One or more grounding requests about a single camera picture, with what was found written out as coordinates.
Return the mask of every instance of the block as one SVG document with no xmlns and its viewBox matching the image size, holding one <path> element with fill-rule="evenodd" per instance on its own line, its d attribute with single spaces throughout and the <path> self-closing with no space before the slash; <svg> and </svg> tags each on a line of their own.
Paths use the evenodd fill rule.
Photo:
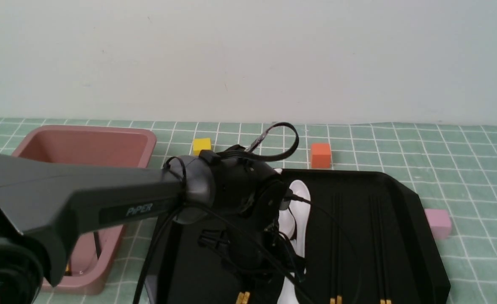
<svg viewBox="0 0 497 304">
<path fill-rule="evenodd" d="M 200 155 L 202 150 L 211 150 L 211 139 L 210 138 L 195 138 L 192 142 L 192 150 L 194 155 Z"/>
<path fill-rule="evenodd" d="M 451 233 L 451 219 L 447 210 L 425 209 L 427 221 L 435 240 L 443 240 Z"/>
<path fill-rule="evenodd" d="M 311 145 L 311 168 L 331 168 L 331 147 L 329 146 L 329 143 L 315 142 Z"/>
</svg>

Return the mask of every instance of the black plastic tray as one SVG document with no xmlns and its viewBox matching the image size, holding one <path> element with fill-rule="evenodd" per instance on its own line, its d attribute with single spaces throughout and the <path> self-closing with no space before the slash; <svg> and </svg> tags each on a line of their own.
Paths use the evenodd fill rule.
<svg viewBox="0 0 497 304">
<path fill-rule="evenodd" d="M 341 226 L 353 240 L 362 270 L 360 304 L 380 302 L 370 229 L 369 202 L 380 204 L 393 304 L 445 304 L 450 290 L 442 259 L 419 196 L 384 173 L 284 169 L 285 180 L 300 179 L 309 188 L 311 201 L 330 212 L 341 210 Z M 159 225 L 164 220 L 160 217 Z M 332 223 L 311 209 L 306 232 L 305 290 L 317 304 L 330 302 Z M 151 304 L 234 304 L 240 288 L 223 271 L 220 258 L 197 245 L 202 229 L 223 229 L 216 220 L 195 225 L 173 224 L 163 237 L 150 264 L 146 289 Z M 358 283 L 358 263 L 346 242 L 340 242 L 338 276 L 343 303 L 351 302 Z M 253 290 L 250 304 L 276 303 L 283 277 Z M 300 304 L 306 304 L 300 296 Z"/>
</svg>

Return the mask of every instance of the white grid line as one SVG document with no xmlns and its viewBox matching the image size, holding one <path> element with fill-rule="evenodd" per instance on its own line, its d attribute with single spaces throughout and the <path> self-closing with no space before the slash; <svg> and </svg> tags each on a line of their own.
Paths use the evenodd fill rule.
<svg viewBox="0 0 497 304">
<path fill-rule="evenodd" d="M 423 144 L 423 142 L 422 142 L 422 146 L 423 146 L 423 150 L 425 151 L 425 153 L 427 153 L 427 148 L 425 147 L 425 144 Z M 427 159 L 429 160 L 429 164 L 432 167 L 431 158 L 427 157 Z M 436 175 L 436 171 L 434 169 L 433 169 L 433 173 L 434 173 L 434 176 L 436 178 L 436 181 L 439 182 L 438 175 Z M 446 204 L 448 210 L 451 210 L 451 208 L 450 208 L 450 206 L 448 204 L 448 201 L 445 198 L 444 189 L 442 189 L 442 185 L 440 183 L 438 183 L 438 188 L 440 188 L 440 193 L 442 194 L 442 198 L 444 198 L 444 203 Z M 461 241 L 461 245 L 463 246 L 464 254 L 466 255 L 466 257 L 468 257 L 467 247 L 465 246 L 465 244 L 463 242 L 463 238 L 461 237 L 461 233 L 459 232 L 459 229 L 457 229 L 457 223 L 455 223 L 455 219 L 453 217 L 451 217 L 451 221 L 453 222 L 453 226 L 455 227 L 455 231 L 457 231 L 457 235 L 459 236 L 459 241 Z M 474 278 L 476 279 L 476 283 L 478 285 L 478 288 L 480 289 L 480 293 L 482 295 L 482 298 L 487 303 L 487 298 L 486 298 L 486 296 L 483 293 L 483 290 L 482 290 L 482 287 L 481 287 L 481 285 L 480 285 L 480 283 L 478 281 L 478 277 L 476 275 L 476 272 L 473 271 L 474 267 L 473 267 L 472 263 L 470 262 L 470 260 L 467 260 L 467 261 L 468 261 L 468 264 L 469 264 L 470 268 L 472 269 L 472 273 L 474 275 Z"/>
<path fill-rule="evenodd" d="M 139 222 L 138 224 L 138 229 L 136 229 L 136 235 L 140 232 L 140 228 L 142 227 L 142 221 Z M 128 251 L 128 256 L 131 256 L 132 250 L 134 249 L 134 244 L 136 243 L 137 237 L 132 240 L 132 244 L 130 245 L 130 250 Z M 121 278 L 125 277 L 125 271 L 126 267 L 128 266 L 128 259 L 125 261 L 125 266 L 123 267 L 123 272 L 121 273 Z M 115 297 L 115 304 L 117 304 L 117 301 L 119 300 L 119 293 L 121 292 L 121 284 L 119 284 L 119 288 L 117 288 L 117 296 Z"/>
<path fill-rule="evenodd" d="M 353 150 L 353 159 L 355 161 L 355 167 L 359 171 L 359 164 L 357 163 L 357 155 L 355 154 L 355 146 L 353 142 L 353 132 L 352 132 L 352 127 L 349 125 L 348 128 L 350 129 L 350 139 L 352 140 L 352 150 Z"/>
<path fill-rule="evenodd" d="M 482 166 L 481 166 L 481 163 L 480 163 L 480 161 L 478 160 L 477 156 L 475 156 L 475 158 L 476 158 L 476 162 L 478 163 L 478 165 L 479 165 L 479 166 L 480 166 L 480 168 L 481 168 Z M 455 164 L 455 167 L 457 167 L 457 169 L 458 169 L 459 167 L 457 166 L 457 163 L 455 163 L 455 160 L 453 160 L 453 163 Z M 487 180 L 489 180 L 489 179 L 488 179 L 488 177 L 487 177 L 487 175 L 486 175 L 486 173 L 485 173 L 483 170 L 482 170 L 482 173 L 484 174 L 484 176 L 486 177 L 486 179 L 487 179 Z M 492 190 L 492 192 L 493 192 L 493 194 L 494 194 L 494 197 L 495 197 L 495 198 L 497 198 L 497 194 L 496 194 L 496 191 L 494 190 L 493 186 L 491 185 L 490 187 L 491 187 L 491 190 Z M 469 198 L 472 200 L 472 196 L 471 196 L 471 194 L 470 194 L 470 190 L 468 189 L 468 187 L 466 187 L 466 188 L 467 188 L 467 193 L 468 193 L 468 196 L 469 196 Z M 474 206 L 474 210 L 476 211 L 476 215 L 477 215 L 478 217 L 481 217 L 481 216 L 480 216 L 480 212 L 478 211 L 478 208 L 477 208 L 476 204 L 473 204 L 473 206 Z M 487 228 L 486 228 L 486 226 L 485 226 L 484 221 L 480 220 L 480 222 L 481 222 L 481 224 L 482 224 L 483 229 L 485 230 L 485 233 L 487 234 L 487 237 L 488 237 L 488 239 L 489 239 L 489 243 L 491 244 L 492 249 L 494 250 L 494 253 L 497 255 L 497 250 L 496 250 L 496 247 L 494 246 L 494 244 L 493 244 L 493 242 L 492 242 L 492 237 L 489 237 L 489 231 L 487 231 Z"/>
</svg>

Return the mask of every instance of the green grid mat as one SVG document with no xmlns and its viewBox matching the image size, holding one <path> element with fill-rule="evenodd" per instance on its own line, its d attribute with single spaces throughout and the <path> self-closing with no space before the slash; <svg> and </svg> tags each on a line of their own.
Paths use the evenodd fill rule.
<svg viewBox="0 0 497 304">
<path fill-rule="evenodd" d="M 250 144 L 267 127 L 260 123 L 105 121 L 87 119 L 0 118 L 0 153 L 11 154 L 40 125 L 101 125 L 152 130 L 158 142 L 149 167 L 165 157 L 189 154 L 192 140 L 210 137 L 214 150 Z M 497 303 L 497 126 L 376 123 L 370 125 L 296 125 L 299 150 L 281 168 L 308 168 L 313 142 L 328 142 L 332 168 L 381 171 L 414 190 L 425 208 L 447 209 L 451 236 L 437 241 L 451 280 L 450 304 Z M 260 154 L 277 154 L 293 133 L 273 130 Z M 99 296 L 41 293 L 38 304 L 132 302 L 133 291 L 152 235 L 154 220 L 128 225 L 106 289 Z M 147 303 L 146 295 L 142 303 Z"/>
</svg>

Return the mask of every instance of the pink bin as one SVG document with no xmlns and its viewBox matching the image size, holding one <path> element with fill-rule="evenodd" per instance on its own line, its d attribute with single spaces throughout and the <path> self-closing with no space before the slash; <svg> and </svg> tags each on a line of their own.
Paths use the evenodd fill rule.
<svg viewBox="0 0 497 304">
<path fill-rule="evenodd" d="M 27 135 L 13 156 L 31 160 L 111 167 L 147 167 L 156 144 L 148 130 L 46 125 Z M 71 276 L 63 277 L 56 292 L 93 295 L 102 292 L 111 270 L 124 225 L 103 229 L 101 254 L 96 258 L 93 233 L 82 235 L 70 258 Z M 42 290 L 52 290 L 44 281 Z"/>
</svg>

